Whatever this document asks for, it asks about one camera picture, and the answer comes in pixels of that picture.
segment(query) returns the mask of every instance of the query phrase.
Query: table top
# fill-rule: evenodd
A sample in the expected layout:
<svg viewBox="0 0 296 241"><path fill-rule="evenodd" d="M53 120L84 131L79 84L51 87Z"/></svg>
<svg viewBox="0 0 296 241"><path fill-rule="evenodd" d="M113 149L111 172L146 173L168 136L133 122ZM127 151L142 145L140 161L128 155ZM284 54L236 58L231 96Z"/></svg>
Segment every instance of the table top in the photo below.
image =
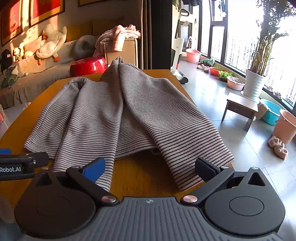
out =
<svg viewBox="0 0 296 241"><path fill-rule="evenodd" d="M188 93L169 70L144 70L144 72L155 78L169 79L191 100ZM86 75L85 77L93 81L99 81L101 74ZM39 95L12 123L0 139L0 148L9 148L12 154L28 153L24 148L24 143L31 134L43 107L70 79L58 80ZM6 197L15 207L30 182L31 179L1 181L0 196ZM164 158L161 155L152 155L150 151L144 151L114 162L110 192L119 199L123 196L175 196L180 199L200 185L180 192Z"/></svg>
<svg viewBox="0 0 296 241"><path fill-rule="evenodd" d="M252 101L250 99L247 99L245 97L239 96L237 94L234 94L232 92L229 93L228 97L227 97L227 101L231 101L235 104L238 104L242 107L245 107L247 109L250 109L254 112L258 112L258 106L257 103L255 101Z"/></svg>

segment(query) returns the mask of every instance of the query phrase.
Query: brown curtain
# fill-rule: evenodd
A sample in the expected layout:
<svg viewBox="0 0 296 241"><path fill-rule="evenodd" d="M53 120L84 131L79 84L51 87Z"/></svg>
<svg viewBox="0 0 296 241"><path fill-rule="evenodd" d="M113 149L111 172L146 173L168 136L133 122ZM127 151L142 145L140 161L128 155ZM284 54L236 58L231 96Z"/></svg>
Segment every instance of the brown curtain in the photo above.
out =
<svg viewBox="0 0 296 241"><path fill-rule="evenodd" d="M152 69L151 1L139 0L141 20L140 69Z"/></svg>

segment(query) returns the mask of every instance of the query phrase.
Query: tile floor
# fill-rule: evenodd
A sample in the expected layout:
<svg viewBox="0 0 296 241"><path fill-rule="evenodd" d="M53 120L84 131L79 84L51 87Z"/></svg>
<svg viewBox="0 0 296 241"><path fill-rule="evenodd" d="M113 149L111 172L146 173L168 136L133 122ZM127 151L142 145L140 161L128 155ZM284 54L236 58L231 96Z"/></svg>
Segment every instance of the tile floor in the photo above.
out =
<svg viewBox="0 0 296 241"><path fill-rule="evenodd" d="M286 217L278 234L285 241L296 240L296 137L287 146L289 155L283 161L267 144L274 126L254 119L246 132L243 127L247 118L229 110L221 124L229 92L239 95L240 92L228 88L227 83L220 81L218 77L196 69L196 64L185 60L181 60L179 70L189 79L183 85L184 89L213 122L225 145L234 155L234 169L247 171L256 166L266 175L286 209Z"/></svg>

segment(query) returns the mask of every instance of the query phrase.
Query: tall plant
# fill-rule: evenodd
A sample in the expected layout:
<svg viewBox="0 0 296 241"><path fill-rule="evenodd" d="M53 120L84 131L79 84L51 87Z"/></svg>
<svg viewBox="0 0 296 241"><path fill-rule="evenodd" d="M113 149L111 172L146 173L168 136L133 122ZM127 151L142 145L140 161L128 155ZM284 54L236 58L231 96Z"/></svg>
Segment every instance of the tall plant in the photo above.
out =
<svg viewBox="0 0 296 241"><path fill-rule="evenodd" d="M261 26L261 33L256 50L252 54L250 70L264 76L274 41L289 35L287 32L278 32L280 20L296 16L296 8L287 0L257 0L257 7L263 8L264 15L262 22L257 21L258 26Z"/></svg>

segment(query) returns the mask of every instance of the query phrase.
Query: pink clothing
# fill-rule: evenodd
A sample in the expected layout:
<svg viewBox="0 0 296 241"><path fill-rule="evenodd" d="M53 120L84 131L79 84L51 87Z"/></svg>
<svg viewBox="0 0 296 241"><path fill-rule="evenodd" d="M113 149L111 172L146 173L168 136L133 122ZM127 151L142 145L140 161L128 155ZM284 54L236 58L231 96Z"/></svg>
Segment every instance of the pink clothing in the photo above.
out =
<svg viewBox="0 0 296 241"><path fill-rule="evenodd" d="M140 38L141 34L136 30L134 25L128 27L123 27L121 25L104 32L96 41L96 50L93 57L104 56L104 43L108 41L113 41L113 50L122 51L124 40L128 38Z"/></svg>

